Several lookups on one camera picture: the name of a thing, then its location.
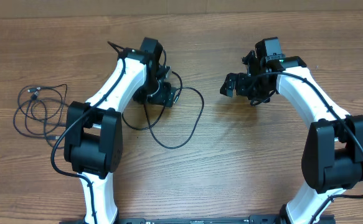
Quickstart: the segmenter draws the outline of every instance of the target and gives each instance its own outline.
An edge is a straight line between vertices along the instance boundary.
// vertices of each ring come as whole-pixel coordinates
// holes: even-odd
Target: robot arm
[[[299,57],[282,53],[278,38],[263,39],[242,59],[247,73],[229,73],[220,93],[247,96],[251,105],[270,102],[274,93],[283,95],[297,110],[309,129],[302,158],[305,182],[293,200],[280,211],[278,223],[307,224],[314,214],[314,223],[321,222],[321,205],[331,195],[342,194],[363,181],[363,158],[344,129],[325,107],[317,93],[300,79],[282,75],[288,73],[309,81],[320,92],[336,114],[343,119],[363,147],[363,116],[350,116],[333,102],[312,78],[306,64]],[[346,147],[335,150],[334,142],[346,142]]]
[[[113,173],[123,151],[121,114],[131,97],[138,103],[152,103],[171,107],[175,88],[164,82],[170,67],[160,66],[163,48],[157,40],[145,38],[139,50],[124,49],[119,55],[115,71],[102,88],[86,103],[73,102],[68,109],[67,127],[74,123],[90,105],[104,97],[120,78],[106,100],[90,113],[88,119],[74,127],[65,137],[64,158],[72,163],[75,172],[87,177],[92,186],[80,179],[86,202],[86,216],[81,223],[94,223],[90,187],[97,223],[112,224],[118,209],[113,197]],[[123,66],[125,73],[121,76]],[[84,128],[101,129],[100,136],[84,133]]]

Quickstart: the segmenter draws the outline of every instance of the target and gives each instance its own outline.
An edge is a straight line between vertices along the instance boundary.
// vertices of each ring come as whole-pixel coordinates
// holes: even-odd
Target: wooden table
[[[295,109],[279,95],[253,108],[244,97],[219,94],[226,74],[243,72],[241,57],[263,38],[278,36],[284,53],[299,55],[338,105],[363,114],[363,11],[0,20],[0,223],[57,223],[85,214],[80,181],[52,169],[45,141],[14,130],[18,91],[67,83],[67,102],[85,101],[116,66],[106,41],[138,48],[145,36],[160,40],[167,64],[202,92],[205,108],[191,141],[176,150],[123,125],[115,172],[121,218],[246,217],[278,213],[293,198],[303,182],[308,133]],[[171,82],[178,86],[176,78]],[[154,117],[160,107],[149,109]],[[183,91],[154,128],[158,138],[183,142],[199,109],[199,97]],[[125,116],[146,125],[134,102]],[[41,131],[41,124],[31,125]],[[62,152],[56,161],[71,170]],[[363,183],[349,191],[362,192]],[[339,199],[326,213],[339,223],[363,223],[363,200]]]

